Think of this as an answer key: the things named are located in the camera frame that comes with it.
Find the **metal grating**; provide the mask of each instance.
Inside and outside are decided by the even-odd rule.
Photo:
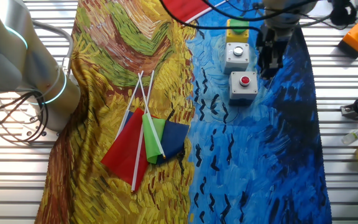
[[[77,1],[24,2],[34,19],[71,33]],[[319,2],[312,14],[318,16],[329,11],[326,2]],[[358,141],[350,146],[343,146],[340,142],[343,135],[358,127],[358,122],[343,118],[339,110],[341,105],[358,98],[358,59],[351,62],[336,50],[337,43],[348,30],[334,30],[323,24],[303,29],[313,64],[324,166],[335,224],[358,224],[358,163],[353,156]],[[45,30],[36,29],[36,32],[51,54],[61,62],[68,42]],[[9,95],[4,97],[6,101],[10,100]],[[21,108],[27,111],[29,105]],[[21,112],[16,112],[14,117],[26,119]],[[13,120],[9,120],[7,126],[18,135],[23,132],[22,126]],[[55,138],[47,136],[36,146],[12,145],[0,138],[0,224],[34,222]]]

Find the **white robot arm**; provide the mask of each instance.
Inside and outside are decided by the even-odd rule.
[[[50,113],[47,127],[54,131],[64,128],[80,100],[80,89],[35,33],[25,4],[0,0],[0,93],[19,88],[43,93]]]

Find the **red cloth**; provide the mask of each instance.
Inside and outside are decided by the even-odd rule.
[[[209,8],[202,0],[163,0],[169,11],[181,21],[186,22],[193,16]]]
[[[132,185],[134,176],[137,145],[139,142],[140,129],[142,127],[143,111],[139,108],[131,116],[121,134],[114,141],[109,151],[102,159],[102,164],[107,166],[120,179]],[[142,141],[142,149],[140,151],[139,168],[137,170],[135,191],[140,187],[147,166],[146,147],[144,138]]]

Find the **brush stroke pattern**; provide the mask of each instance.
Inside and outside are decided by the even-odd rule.
[[[36,223],[175,223],[186,220],[195,164],[185,150],[149,166],[136,194],[100,161],[111,147],[132,94],[133,111],[144,108],[137,73],[147,91],[155,80],[150,112],[190,124],[194,106],[191,54],[181,28],[158,0],[80,0],[73,29],[73,74],[81,101],[51,153]]]
[[[198,22],[224,26],[226,18],[212,12]],[[259,80],[257,98],[244,108],[228,105],[224,31],[203,32],[187,41],[197,97],[188,136],[197,148],[213,150],[194,148],[190,156],[191,162],[203,160],[190,187],[190,214],[203,216],[193,223],[331,223],[314,80],[301,31],[290,42],[285,68],[271,81]],[[250,33],[254,47],[255,32]],[[251,58],[248,70],[256,71]]]

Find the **white stick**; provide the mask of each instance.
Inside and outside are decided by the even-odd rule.
[[[150,95],[151,95],[151,92],[152,92],[153,78],[154,78],[154,70],[152,72],[152,78],[150,79],[149,92],[147,93],[147,99],[146,99],[146,104],[147,105],[149,105]]]
[[[142,90],[142,94],[143,94],[143,98],[146,99],[146,96],[144,94],[144,90],[143,90],[143,84],[142,82],[140,82],[140,89]],[[149,123],[151,125],[151,128],[152,128],[152,132],[153,132],[153,137],[155,139],[155,141],[157,142],[157,146],[158,146],[158,149],[160,151],[160,153],[162,154],[163,158],[165,159],[165,153],[164,151],[162,150],[162,146],[161,146],[161,142],[160,142],[160,139],[158,138],[158,135],[157,135],[157,131],[155,130],[155,127],[154,127],[154,124],[153,124],[153,120],[152,120],[152,117],[150,115],[150,110],[149,110],[149,107],[147,106],[147,104],[145,104],[145,110],[147,110],[147,119],[149,120]]]
[[[134,176],[132,178],[132,187],[131,187],[132,192],[134,192],[136,188],[137,170],[139,169],[139,159],[140,159],[140,151],[142,150],[142,142],[143,142],[143,124],[142,127],[140,128],[139,142],[137,143],[136,162],[135,162]]]
[[[149,103],[149,99],[150,99],[150,93],[152,90],[151,86],[153,84],[153,77],[154,77],[154,70],[152,73],[152,79],[150,80],[149,92],[147,93],[147,99],[145,100],[145,103],[147,103],[147,104]],[[134,169],[134,176],[132,178],[132,187],[131,187],[132,192],[134,192],[135,188],[136,188],[137,171],[139,170],[139,159],[140,159],[140,151],[142,150],[142,141],[143,141],[143,124],[142,124],[142,127],[140,128],[139,142],[137,143],[135,169]]]
[[[140,80],[138,80],[137,83],[136,83],[134,92],[132,93],[132,96],[131,96],[131,100],[129,101],[128,107],[127,107],[127,109],[125,110],[124,118],[122,119],[121,124],[119,125],[118,132],[117,132],[117,135],[116,135],[115,140],[118,138],[118,135],[119,135],[119,134],[121,133],[121,131],[124,129],[125,122],[127,121],[128,114],[129,114],[129,108],[131,108],[131,104],[132,104],[132,102],[134,101],[135,93],[136,93],[136,91],[137,91],[137,87],[139,86],[139,83],[140,83]]]
[[[222,5],[222,4],[225,3],[226,1],[227,1],[227,0],[224,0],[224,1],[220,2],[220,3],[217,3],[217,4],[215,5],[215,7],[218,7],[218,6]],[[199,18],[200,16],[203,16],[204,14],[206,14],[207,12],[209,12],[210,10],[212,10],[211,7],[209,7],[209,8],[207,8],[207,9],[203,10],[203,11],[200,12],[199,14],[197,14],[197,15],[193,16],[192,18],[188,19],[188,20],[186,21],[186,23],[192,22],[193,20]]]

